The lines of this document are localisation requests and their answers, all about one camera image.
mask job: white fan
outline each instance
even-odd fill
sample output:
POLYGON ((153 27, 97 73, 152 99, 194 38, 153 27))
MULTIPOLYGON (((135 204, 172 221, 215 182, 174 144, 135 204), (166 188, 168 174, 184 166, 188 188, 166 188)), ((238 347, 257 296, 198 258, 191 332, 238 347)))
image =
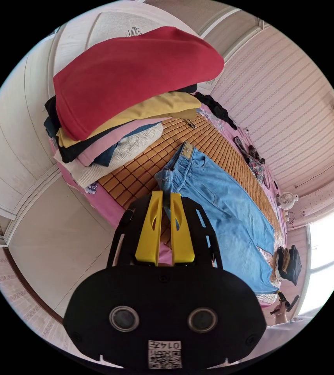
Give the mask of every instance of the white fan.
POLYGON ((283 210, 289 210, 298 201, 298 195, 285 192, 282 195, 276 195, 277 205, 283 210))

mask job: red sweater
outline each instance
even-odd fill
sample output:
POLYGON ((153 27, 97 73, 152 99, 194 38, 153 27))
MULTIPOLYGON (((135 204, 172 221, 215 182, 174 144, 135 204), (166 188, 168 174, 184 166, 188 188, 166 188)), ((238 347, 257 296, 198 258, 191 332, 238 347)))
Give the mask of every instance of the red sweater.
POLYGON ((86 139, 101 124, 153 96, 214 79, 223 58, 202 39, 164 26, 95 44, 53 78, 66 134, 86 139))

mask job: bamboo mat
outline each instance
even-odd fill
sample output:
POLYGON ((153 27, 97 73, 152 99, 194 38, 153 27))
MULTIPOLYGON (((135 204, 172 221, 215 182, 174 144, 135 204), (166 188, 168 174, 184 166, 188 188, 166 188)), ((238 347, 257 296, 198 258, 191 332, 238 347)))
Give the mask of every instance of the bamboo mat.
MULTIPOLYGON (((275 230, 275 251, 279 246, 285 246, 280 224, 273 208, 244 158, 204 117, 197 115, 192 122, 196 125, 195 129, 182 119, 164 121, 163 134, 156 142, 137 158, 99 179, 99 183, 119 205, 127 209, 135 199, 153 190, 158 190, 157 182, 154 179, 155 173, 168 163, 184 141, 188 141, 229 173, 253 199, 275 230)), ((169 244, 170 239, 170 223, 164 214, 161 241, 169 244)), ((274 269, 276 257, 262 249, 260 251, 274 269)), ((271 282, 278 285, 274 271, 271 282)), ((269 300, 265 300, 265 302, 274 302, 275 295, 270 295, 269 300)))

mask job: white sleeve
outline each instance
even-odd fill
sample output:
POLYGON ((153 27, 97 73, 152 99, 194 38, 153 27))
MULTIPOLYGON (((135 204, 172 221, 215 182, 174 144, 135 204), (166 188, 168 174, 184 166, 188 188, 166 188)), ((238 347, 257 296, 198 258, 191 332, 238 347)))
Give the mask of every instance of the white sleeve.
POLYGON ((311 321, 311 319, 312 317, 307 316, 298 317, 298 320, 292 320, 287 323, 267 327, 254 350, 240 362, 259 357, 260 355, 266 354, 271 350, 284 345, 296 336, 311 321))

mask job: person's hand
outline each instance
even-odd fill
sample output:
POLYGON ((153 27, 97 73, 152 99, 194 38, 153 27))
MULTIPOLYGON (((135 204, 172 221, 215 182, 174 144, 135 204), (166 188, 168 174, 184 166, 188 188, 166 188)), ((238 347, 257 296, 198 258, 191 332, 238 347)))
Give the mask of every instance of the person's hand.
POLYGON ((279 309, 279 311, 277 311, 277 312, 275 313, 275 315, 284 314, 284 313, 285 313, 285 310, 286 310, 285 302, 281 302, 281 303, 279 303, 279 305, 277 305, 277 306, 275 307, 275 309, 279 309))

